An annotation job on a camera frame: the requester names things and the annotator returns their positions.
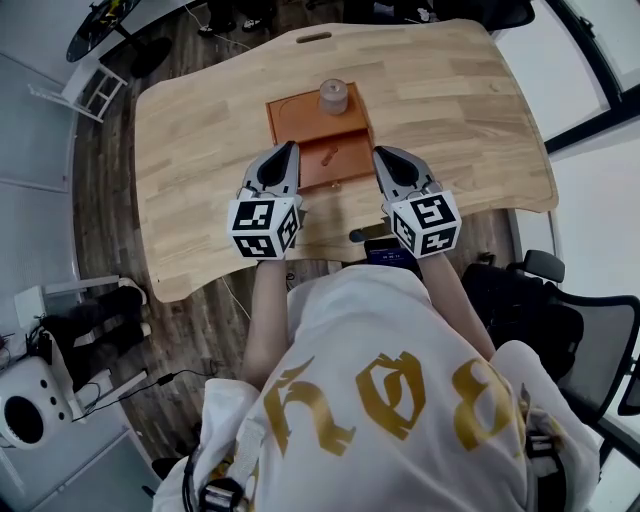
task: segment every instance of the black cable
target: black cable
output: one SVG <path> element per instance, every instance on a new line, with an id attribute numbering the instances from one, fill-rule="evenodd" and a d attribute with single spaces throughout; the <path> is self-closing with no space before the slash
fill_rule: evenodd
<path id="1" fill-rule="evenodd" d="M 98 388 L 98 396 L 96 396 L 96 399 L 87 406 L 87 412 L 91 412 L 93 411 L 93 408 L 96 406 L 96 404 L 100 401 L 100 398 L 102 396 L 102 389 L 100 388 L 100 384 L 98 384 L 97 382 L 87 382 L 87 384 L 93 384 Z"/>
<path id="2" fill-rule="evenodd" d="M 291 286 L 289 284 L 289 281 L 293 281 L 295 278 L 296 278 L 296 275 L 293 272 L 288 272 L 287 273 L 286 285 L 287 285 L 287 291 L 288 292 L 293 290 L 293 286 Z"/>
<path id="3" fill-rule="evenodd" d="M 3 372 L 4 370 L 6 370 L 7 368 L 9 368 L 9 365 L 11 364 L 11 351 L 9 350 L 9 347 L 7 347 L 6 345 L 3 346 L 2 348 L 0 348 L 0 350 L 6 350 L 7 354 L 9 355 L 9 359 L 7 359 L 7 364 L 4 365 L 4 368 L 2 368 L 0 370 L 0 372 Z"/>
<path id="4" fill-rule="evenodd" d="M 215 377 L 217 375 L 217 373 L 218 373 L 218 369 L 215 368 L 215 365 L 213 364 L 213 360 L 209 361 L 209 368 L 211 368 L 211 373 L 210 374 L 200 373 L 200 372 L 196 372 L 194 370 L 189 370 L 189 369 L 180 370 L 179 372 L 176 372 L 176 373 L 167 373 L 166 375 L 163 375 L 158 380 L 156 380 L 154 383 L 149 384 L 148 386 L 145 386 L 143 388 L 136 389 L 135 391 L 129 393 L 128 395 L 121 396 L 117 400 L 114 400 L 113 402 L 109 402 L 107 405 L 103 405 L 102 407 L 98 407 L 97 409 L 91 409 L 90 411 L 85 413 L 83 416 L 80 416 L 79 418 L 76 418 L 76 419 L 72 420 L 71 422 L 74 423 L 76 421 L 80 421 L 80 420 L 86 418 L 87 416 L 91 416 L 94 412 L 101 411 L 102 409 L 106 409 L 107 407 L 111 407 L 113 404 L 117 404 L 118 402 L 122 402 L 123 400 L 126 400 L 127 398 L 131 398 L 133 395 L 135 395 L 137 393 L 140 393 L 140 391 L 145 391 L 145 390 L 147 390 L 149 388 L 152 388 L 156 384 L 158 384 L 160 386 L 164 386 L 165 384 L 168 384 L 173 379 L 175 379 L 181 373 L 193 373 L 194 375 L 198 375 L 200 377 Z"/>

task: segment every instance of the orange tray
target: orange tray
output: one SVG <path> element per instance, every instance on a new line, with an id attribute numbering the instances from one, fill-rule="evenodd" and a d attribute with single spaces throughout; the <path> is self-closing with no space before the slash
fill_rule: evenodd
<path id="1" fill-rule="evenodd" d="M 273 143 L 300 146 L 298 190 L 373 174 L 372 130 L 355 84 L 349 104 L 333 116 L 320 108 L 320 93 L 307 92 L 267 103 Z"/>

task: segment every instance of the black chair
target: black chair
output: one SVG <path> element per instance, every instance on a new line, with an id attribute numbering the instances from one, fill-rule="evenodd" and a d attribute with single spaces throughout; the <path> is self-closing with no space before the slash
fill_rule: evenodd
<path id="1" fill-rule="evenodd" d="M 576 415 L 594 425 L 631 374 L 640 301 L 629 295 L 578 297 L 540 277 L 562 282 L 564 264 L 529 251 L 523 263 L 506 269 L 472 264 L 462 284 L 495 346 L 517 339 L 533 348 Z M 640 413 L 639 377 L 636 366 L 618 414 Z"/>

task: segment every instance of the smartphone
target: smartphone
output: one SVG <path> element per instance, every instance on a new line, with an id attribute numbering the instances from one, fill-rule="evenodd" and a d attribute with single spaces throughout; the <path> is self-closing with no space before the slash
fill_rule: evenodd
<path id="1" fill-rule="evenodd" d="M 366 240 L 364 250 L 367 263 L 387 267 L 405 268 L 422 279 L 418 262 L 407 249 L 400 245 L 397 238 L 376 238 Z"/>

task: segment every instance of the wooden desk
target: wooden desk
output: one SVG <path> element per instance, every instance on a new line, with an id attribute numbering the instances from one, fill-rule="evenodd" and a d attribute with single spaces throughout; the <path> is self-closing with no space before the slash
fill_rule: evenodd
<path id="1" fill-rule="evenodd" d="M 331 37 L 297 42 L 328 32 Z M 424 159 L 463 215 L 557 204 L 544 145 L 517 83 L 485 30 L 329 24 L 145 91 L 136 109 L 136 184 L 153 290 L 180 300 L 247 267 L 226 236 L 227 207 L 248 165 L 272 147 L 265 103 L 356 82 L 374 142 Z M 348 235 L 380 223 L 376 180 L 304 194 L 309 211 L 290 259 L 356 261 Z"/>

